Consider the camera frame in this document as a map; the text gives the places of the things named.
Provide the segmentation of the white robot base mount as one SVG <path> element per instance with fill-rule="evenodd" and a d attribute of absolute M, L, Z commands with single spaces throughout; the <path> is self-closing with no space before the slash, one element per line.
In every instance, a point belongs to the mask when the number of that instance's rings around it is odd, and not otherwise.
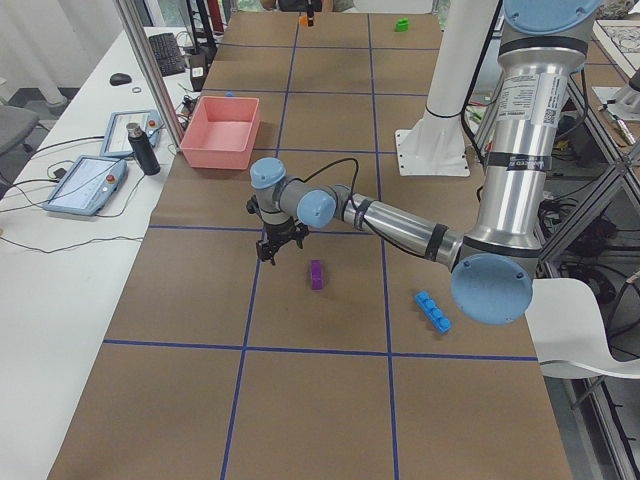
<path fill-rule="evenodd" d="M 395 132 L 402 176 L 470 174 L 462 115 L 483 47 L 492 37 L 500 10 L 498 0 L 450 3 L 424 115 L 412 129 Z"/>

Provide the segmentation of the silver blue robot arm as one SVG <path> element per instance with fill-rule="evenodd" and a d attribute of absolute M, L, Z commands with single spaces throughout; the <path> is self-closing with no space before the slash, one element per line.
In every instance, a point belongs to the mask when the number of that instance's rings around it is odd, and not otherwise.
<path fill-rule="evenodd" d="M 265 228 L 258 258 L 273 261 L 283 245 L 338 219 L 445 265 L 452 297 L 468 317 L 495 325 L 518 319 L 533 295 L 541 250 L 533 229 L 567 83 L 586 61 L 598 7 L 595 1 L 452 3 L 424 116 L 397 132 L 396 145 L 404 175 L 463 173 L 466 95 L 482 62 L 482 41 L 502 14 L 502 85 L 478 217 L 469 231 L 455 232 L 343 185 L 313 187 L 288 175 L 280 160 L 263 158 L 251 167 L 254 193 L 247 204 Z"/>

